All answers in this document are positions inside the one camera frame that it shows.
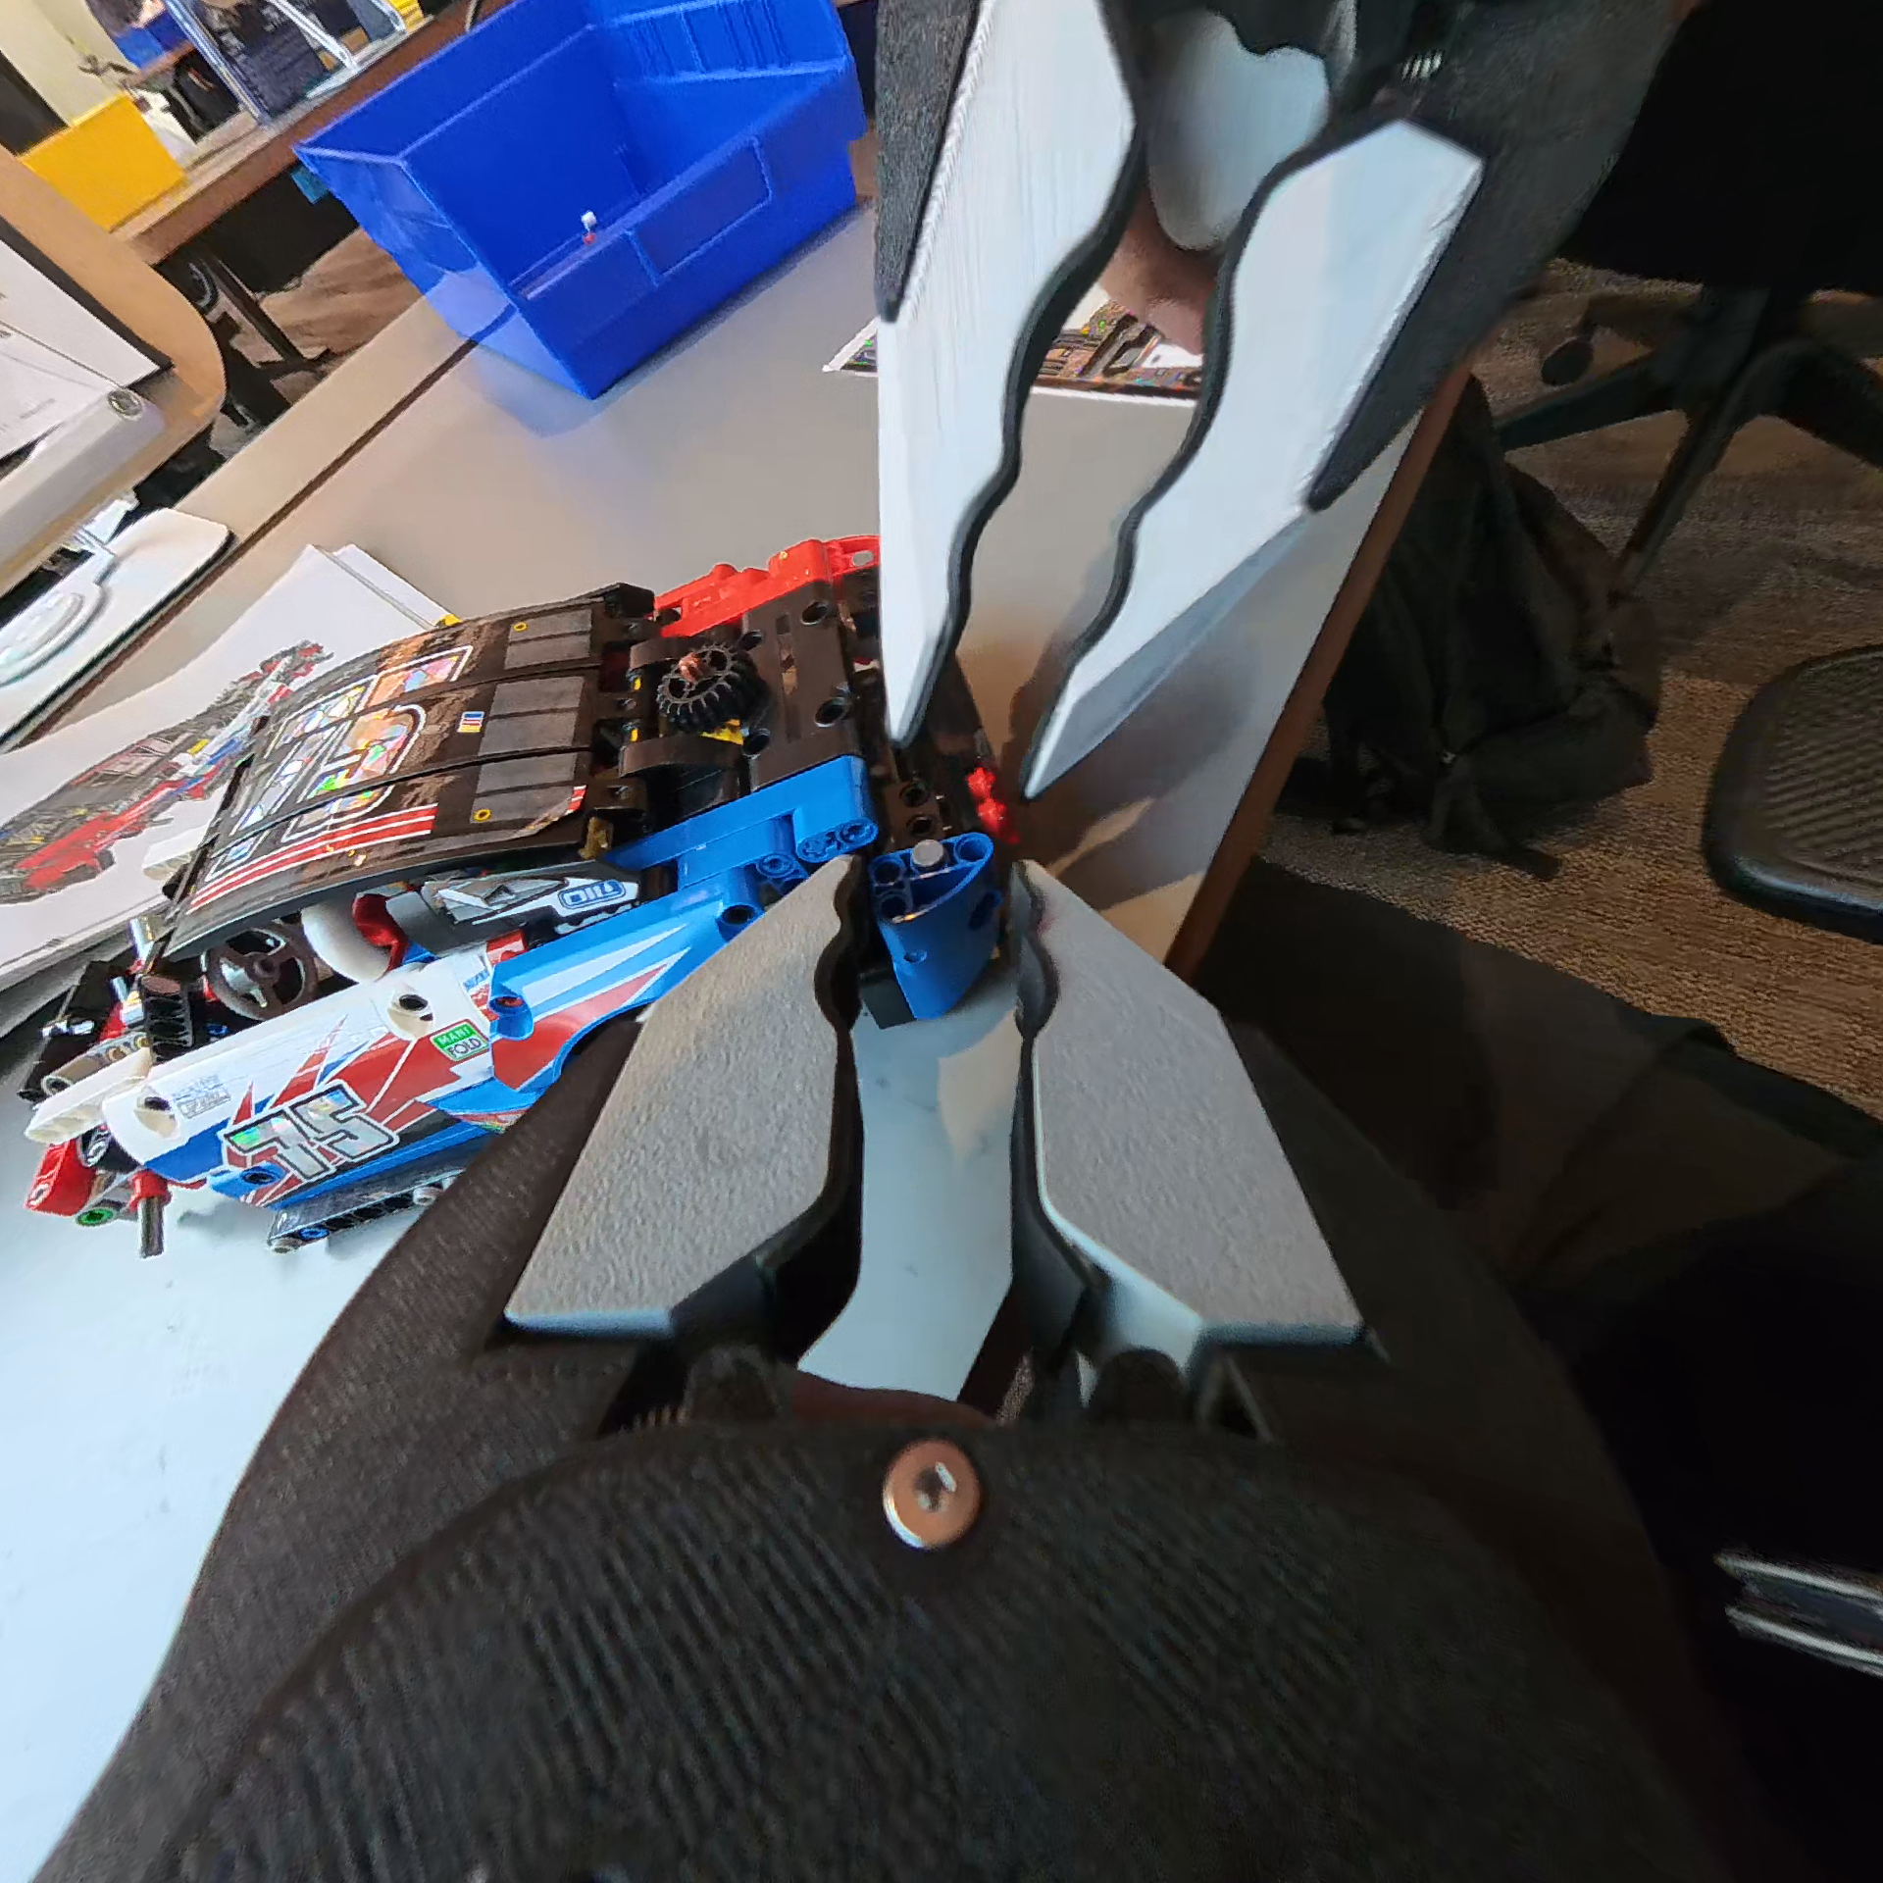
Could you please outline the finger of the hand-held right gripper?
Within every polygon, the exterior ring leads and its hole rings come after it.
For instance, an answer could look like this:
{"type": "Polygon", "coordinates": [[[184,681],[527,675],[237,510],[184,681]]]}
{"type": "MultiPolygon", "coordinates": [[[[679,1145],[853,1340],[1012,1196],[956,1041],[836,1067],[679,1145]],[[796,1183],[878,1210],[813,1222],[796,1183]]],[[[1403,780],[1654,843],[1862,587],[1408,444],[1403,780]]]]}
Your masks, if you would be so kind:
{"type": "Polygon", "coordinates": [[[1218,275],[1205,398],[1119,525],[1115,584],[1027,749],[1027,799],[1110,739],[1302,535],[1482,173],[1466,146],[1386,117],[1262,185],[1218,275]]]}
{"type": "Polygon", "coordinates": [[[1140,182],[1126,5],[883,5],[875,72],[880,670],[908,744],[958,647],[1022,410],[1140,182]]]}

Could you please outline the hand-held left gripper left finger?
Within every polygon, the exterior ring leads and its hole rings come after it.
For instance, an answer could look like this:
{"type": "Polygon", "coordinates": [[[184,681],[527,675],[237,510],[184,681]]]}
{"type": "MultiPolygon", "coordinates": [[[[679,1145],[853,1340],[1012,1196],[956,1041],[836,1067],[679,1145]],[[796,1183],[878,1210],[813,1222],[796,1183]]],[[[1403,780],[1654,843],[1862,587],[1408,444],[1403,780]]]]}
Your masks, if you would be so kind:
{"type": "Polygon", "coordinates": [[[513,1328],[796,1363],[834,1325],[861,1266],[859,882],[827,861],[647,1008],[513,1328]]]}

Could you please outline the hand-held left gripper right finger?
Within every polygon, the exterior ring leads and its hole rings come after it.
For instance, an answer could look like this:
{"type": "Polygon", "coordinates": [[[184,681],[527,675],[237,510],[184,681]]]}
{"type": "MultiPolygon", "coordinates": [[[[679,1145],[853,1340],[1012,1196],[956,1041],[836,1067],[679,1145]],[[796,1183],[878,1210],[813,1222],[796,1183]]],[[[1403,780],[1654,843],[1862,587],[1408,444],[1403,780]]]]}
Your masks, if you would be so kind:
{"type": "Polygon", "coordinates": [[[1209,1000],[1012,874],[1012,1266],[1050,1415],[1283,1415],[1385,1351],[1209,1000]]]}

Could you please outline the red blue black brick car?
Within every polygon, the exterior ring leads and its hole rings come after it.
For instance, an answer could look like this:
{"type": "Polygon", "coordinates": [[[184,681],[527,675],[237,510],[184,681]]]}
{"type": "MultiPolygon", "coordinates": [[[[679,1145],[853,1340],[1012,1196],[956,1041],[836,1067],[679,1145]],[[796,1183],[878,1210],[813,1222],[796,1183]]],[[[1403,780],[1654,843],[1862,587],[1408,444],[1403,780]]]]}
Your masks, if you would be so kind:
{"type": "Polygon", "coordinates": [[[276,1250],[422,1210],[592,1031],[839,857],[873,1020],[943,1017],[1003,884],[984,834],[880,850],[885,744],[878,535],[448,617],[311,676],[41,1028],[25,1210],[130,1219],[145,1256],[176,1190],[266,1211],[276,1250]]]}

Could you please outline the instruction booklet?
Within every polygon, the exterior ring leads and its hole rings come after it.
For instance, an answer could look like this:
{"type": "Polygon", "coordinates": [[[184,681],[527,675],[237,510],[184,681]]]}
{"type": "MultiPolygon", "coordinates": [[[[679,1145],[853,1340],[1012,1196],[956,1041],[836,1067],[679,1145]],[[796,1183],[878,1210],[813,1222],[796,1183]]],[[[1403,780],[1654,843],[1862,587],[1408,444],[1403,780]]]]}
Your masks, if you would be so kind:
{"type": "Polygon", "coordinates": [[[357,547],[306,547],[173,676],[2,760],[2,985],[154,909],[145,859],[199,838],[259,722],[311,676],[445,618],[357,547]]]}

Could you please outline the grey desk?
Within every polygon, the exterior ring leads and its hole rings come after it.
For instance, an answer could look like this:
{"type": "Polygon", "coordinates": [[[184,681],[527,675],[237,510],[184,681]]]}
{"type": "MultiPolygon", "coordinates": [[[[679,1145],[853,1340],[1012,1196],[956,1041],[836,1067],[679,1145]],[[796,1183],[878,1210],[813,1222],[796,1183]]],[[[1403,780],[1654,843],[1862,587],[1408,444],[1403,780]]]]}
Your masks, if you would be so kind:
{"type": "MultiPolygon", "coordinates": [[[[875,387],[827,373],[870,317],[873,224],[853,213],[789,270],[602,401],[457,343],[415,305],[201,485],[256,521],[357,444],[68,725],[212,647],[306,547],[360,547],[450,613],[875,528],[875,387]]],[[[1397,460],[1381,457],[1274,580],[1027,812],[1027,843],[1148,954],[1166,954],[1237,812],[1294,668],[1330,612],[1397,460]]],[[[943,1022],[857,1031],[861,1283],[813,1370],[958,1389],[1007,1283],[1012,982],[943,1022]]],[[[177,1205],[162,1258],[130,1227],[20,1210],[35,1157],[4,1086],[4,1878],[46,1859],[169,1651],[201,1556],[280,1399],[401,1222],[268,1256],[250,1211],[177,1205]]]]}

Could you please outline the person's right hand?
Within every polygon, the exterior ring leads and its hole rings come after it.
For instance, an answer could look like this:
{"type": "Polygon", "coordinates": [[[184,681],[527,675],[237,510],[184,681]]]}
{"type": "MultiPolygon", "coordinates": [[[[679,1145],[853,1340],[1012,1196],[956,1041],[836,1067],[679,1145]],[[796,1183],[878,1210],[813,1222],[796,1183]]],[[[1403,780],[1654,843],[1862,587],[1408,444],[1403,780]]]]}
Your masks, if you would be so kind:
{"type": "Polygon", "coordinates": [[[1155,330],[1189,356],[1205,356],[1216,258],[1181,248],[1159,221],[1154,204],[1140,202],[1140,218],[1119,237],[1100,270],[1106,300],[1155,330]]]}

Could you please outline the holographic sticker sheet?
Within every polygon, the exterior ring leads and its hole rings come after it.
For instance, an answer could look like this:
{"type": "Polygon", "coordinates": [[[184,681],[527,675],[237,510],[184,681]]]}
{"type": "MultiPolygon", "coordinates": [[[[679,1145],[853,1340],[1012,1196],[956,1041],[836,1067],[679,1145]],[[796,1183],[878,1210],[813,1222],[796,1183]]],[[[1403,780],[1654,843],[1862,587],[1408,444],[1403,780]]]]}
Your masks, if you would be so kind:
{"type": "Polygon", "coordinates": [[[1037,389],[1080,398],[1125,398],[1155,404],[1192,404],[1205,362],[1106,300],[1088,293],[1070,326],[1048,343],[1037,389]]]}

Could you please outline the black backpack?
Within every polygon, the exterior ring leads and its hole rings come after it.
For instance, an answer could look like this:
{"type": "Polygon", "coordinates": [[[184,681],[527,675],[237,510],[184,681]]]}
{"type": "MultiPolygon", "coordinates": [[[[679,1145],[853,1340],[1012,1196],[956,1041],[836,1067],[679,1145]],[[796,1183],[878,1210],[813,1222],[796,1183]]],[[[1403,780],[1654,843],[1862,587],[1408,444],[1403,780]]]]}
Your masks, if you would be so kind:
{"type": "Polygon", "coordinates": [[[1424,843],[1533,882],[1537,840],[1653,780],[1660,638],[1614,558],[1513,468],[1466,381],[1323,698],[1325,752],[1279,806],[1424,843]]]}

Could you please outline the blue plastic bin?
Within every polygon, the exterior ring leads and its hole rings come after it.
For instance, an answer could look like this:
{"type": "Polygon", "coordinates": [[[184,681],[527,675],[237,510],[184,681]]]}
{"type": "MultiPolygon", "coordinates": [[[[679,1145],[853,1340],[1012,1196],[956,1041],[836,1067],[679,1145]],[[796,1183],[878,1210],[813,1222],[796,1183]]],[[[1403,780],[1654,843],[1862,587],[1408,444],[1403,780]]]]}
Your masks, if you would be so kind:
{"type": "Polygon", "coordinates": [[[450,332],[604,395],[857,204],[829,2],[518,2],[306,140],[450,332]]]}

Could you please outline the black mesh chair seat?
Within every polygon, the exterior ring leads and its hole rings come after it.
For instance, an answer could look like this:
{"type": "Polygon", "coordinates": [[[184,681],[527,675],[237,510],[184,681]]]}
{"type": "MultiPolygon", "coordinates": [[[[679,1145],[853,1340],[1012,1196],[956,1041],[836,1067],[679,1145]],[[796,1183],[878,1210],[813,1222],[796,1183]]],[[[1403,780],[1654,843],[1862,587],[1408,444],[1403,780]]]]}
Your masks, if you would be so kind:
{"type": "Polygon", "coordinates": [[[1881,943],[1881,647],[1757,690],[1711,777],[1704,859],[1740,906],[1881,943]]]}

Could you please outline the clear badge clip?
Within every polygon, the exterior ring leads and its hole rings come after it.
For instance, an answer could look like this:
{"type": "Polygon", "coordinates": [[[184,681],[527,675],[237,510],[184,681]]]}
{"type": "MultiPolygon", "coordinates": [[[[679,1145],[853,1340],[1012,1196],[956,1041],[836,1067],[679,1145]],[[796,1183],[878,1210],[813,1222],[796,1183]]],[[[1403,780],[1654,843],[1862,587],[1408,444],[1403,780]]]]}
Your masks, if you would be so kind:
{"type": "Polygon", "coordinates": [[[1881,1576],[1831,1564],[1780,1564],[1743,1550],[1712,1559],[1735,1584],[1738,1635],[1881,1679],[1881,1576]]]}

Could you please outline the wooden document board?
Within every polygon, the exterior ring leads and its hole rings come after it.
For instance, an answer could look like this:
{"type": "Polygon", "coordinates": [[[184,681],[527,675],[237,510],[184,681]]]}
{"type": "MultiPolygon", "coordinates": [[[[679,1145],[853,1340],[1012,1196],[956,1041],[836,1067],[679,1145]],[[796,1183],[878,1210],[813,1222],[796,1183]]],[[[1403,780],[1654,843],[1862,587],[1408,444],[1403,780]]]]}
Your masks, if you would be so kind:
{"type": "Polygon", "coordinates": [[[225,358],[198,308],[117,233],[96,224],[21,159],[2,153],[4,243],[90,305],[161,371],[138,395],[161,420],[150,444],[130,460],[130,483],[145,483],[212,428],[227,392],[225,358]]]}

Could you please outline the yellow storage bin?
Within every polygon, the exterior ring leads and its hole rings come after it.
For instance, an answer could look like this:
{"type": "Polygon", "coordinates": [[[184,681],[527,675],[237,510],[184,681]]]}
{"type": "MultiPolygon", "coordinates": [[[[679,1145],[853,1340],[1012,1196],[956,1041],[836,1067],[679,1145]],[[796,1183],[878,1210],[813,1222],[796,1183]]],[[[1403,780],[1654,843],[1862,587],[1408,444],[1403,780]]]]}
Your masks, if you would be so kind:
{"type": "Polygon", "coordinates": [[[135,221],[187,182],[184,168],[124,92],[41,140],[20,160],[105,231],[135,221]]]}

